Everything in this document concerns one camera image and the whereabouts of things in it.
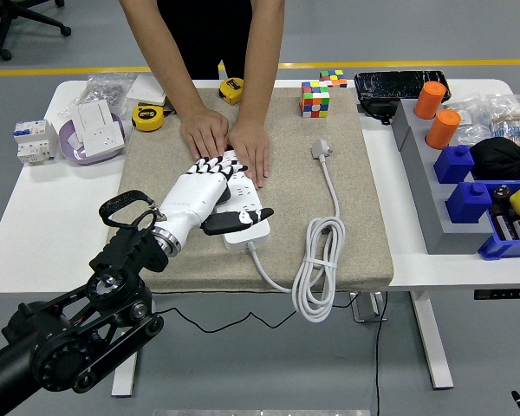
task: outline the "fabric mat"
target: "fabric mat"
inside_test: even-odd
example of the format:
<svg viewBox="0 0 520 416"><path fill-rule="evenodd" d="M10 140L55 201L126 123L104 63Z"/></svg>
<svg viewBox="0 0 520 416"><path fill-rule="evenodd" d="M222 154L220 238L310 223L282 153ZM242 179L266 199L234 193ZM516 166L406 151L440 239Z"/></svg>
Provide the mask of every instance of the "fabric mat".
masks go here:
<svg viewBox="0 0 520 416"><path fill-rule="evenodd" d="M230 126L234 124L238 106L227 105L216 89L199 93L207 107L226 116ZM393 262L354 96L345 88L333 88L328 118L303 119L300 94L300 88L275 88L266 120L271 169L258 195L275 214L269 218L270 241L257 249L263 268L274 281L290 288L304 256L309 221L335 214L320 162L310 153L314 140L325 139L333 150L328 169L347 227L337 289L384 289L393 278ZM160 130L133 132L120 193L138 189L161 204L193 163L179 129L179 117L170 115ZM114 218L131 222L146 209L144 203L133 205ZM185 248L163 272L142 270L141 276L154 292L273 290L247 251L230 252L221 236L208 237L201 230L191 231Z"/></svg>

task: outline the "person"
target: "person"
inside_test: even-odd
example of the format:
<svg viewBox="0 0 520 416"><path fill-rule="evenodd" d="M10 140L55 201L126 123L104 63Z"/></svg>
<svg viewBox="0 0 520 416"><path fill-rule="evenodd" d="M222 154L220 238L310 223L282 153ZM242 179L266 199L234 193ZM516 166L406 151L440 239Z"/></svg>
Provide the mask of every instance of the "person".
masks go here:
<svg viewBox="0 0 520 416"><path fill-rule="evenodd" d="M270 175L270 138L263 126L281 50L284 0L120 0L133 36L181 118L194 159L227 146L256 188ZM235 125L200 100L193 79L244 79Z"/></svg>

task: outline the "white cable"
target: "white cable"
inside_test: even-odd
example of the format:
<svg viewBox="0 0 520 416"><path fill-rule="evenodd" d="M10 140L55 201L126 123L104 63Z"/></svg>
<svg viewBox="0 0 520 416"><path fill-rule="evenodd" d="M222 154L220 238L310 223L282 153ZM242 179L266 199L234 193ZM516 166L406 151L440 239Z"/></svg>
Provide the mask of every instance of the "white cable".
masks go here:
<svg viewBox="0 0 520 416"><path fill-rule="evenodd" d="M339 219L339 201L331 178L329 177L328 168L325 162L324 154L320 154L318 159L322 163L323 173L328 184L331 198L335 205L335 216L325 218L314 218L310 221L306 234L306 250L304 259L302 260L301 268L296 274L293 282L293 289L286 289L275 283L264 271L254 243L248 242L247 247L254 259L254 263L258 268L260 275L268 282L274 289L283 293L291 293L293 299L293 306L295 310L302 313L302 315L311 322L321 322L326 319L331 312L333 300L335 298L335 282L337 263L339 255L343 249L345 241L345 224ZM322 235L327 234L326 242L323 247L323 259L316 259L315 255L318 251L318 246ZM317 274L312 277L315 269L319 269ZM312 294L311 288L323 277L323 291L320 299L317 299Z"/></svg>

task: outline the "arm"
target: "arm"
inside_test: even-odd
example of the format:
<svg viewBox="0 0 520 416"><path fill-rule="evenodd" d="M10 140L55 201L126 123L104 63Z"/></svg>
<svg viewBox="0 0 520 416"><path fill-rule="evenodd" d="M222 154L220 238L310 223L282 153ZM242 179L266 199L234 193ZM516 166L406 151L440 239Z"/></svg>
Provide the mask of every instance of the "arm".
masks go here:
<svg viewBox="0 0 520 416"><path fill-rule="evenodd" d="M200 100L156 0L120 0L150 69L181 117L181 134L195 159L224 153L227 119Z"/></svg>
<svg viewBox="0 0 520 416"><path fill-rule="evenodd" d="M263 128L277 75L283 37L284 0L251 0L252 23L239 116L229 141L247 175L262 187L270 175L270 139Z"/></svg>

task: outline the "white robotic hand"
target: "white robotic hand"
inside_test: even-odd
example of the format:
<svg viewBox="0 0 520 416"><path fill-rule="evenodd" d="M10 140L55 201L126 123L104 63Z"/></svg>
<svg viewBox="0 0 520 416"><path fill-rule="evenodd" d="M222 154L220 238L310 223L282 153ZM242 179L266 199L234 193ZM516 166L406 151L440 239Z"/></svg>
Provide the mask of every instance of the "white robotic hand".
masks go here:
<svg viewBox="0 0 520 416"><path fill-rule="evenodd" d="M163 218L156 221L153 229L169 257L179 254L193 228L201 227L208 235L240 231L273 213L268 208L252 212L252 218L239 212L212 214L216 205L230 198L227 182L231 176L246 169L235 160L202 158L178 178L159 208Z"/></svg>

